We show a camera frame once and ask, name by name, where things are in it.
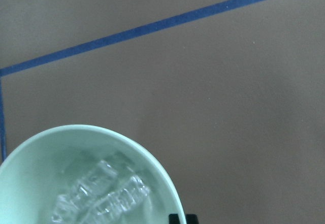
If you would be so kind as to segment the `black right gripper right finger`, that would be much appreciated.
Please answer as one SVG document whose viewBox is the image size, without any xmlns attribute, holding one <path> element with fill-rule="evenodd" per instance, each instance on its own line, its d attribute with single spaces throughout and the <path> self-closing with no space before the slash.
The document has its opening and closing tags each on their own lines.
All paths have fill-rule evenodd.
<svg viewBox="0 0 325 224">
<path fill-rule="evenodd" d="M 198 217 L 196 214 L 186 214 L 185 218 L 187 224 L 198 224 Z"/>
</svg>

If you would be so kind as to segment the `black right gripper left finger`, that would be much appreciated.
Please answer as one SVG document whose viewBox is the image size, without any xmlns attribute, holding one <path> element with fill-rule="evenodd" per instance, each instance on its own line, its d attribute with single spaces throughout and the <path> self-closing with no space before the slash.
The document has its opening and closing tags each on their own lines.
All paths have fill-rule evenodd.
<svg viewBox="0 0 325 224">
<path fill-rule="evenodd" d="M 179 224 L 178 214 L 170 214 L 169 215 L 169 224 Z"/>
</svg>

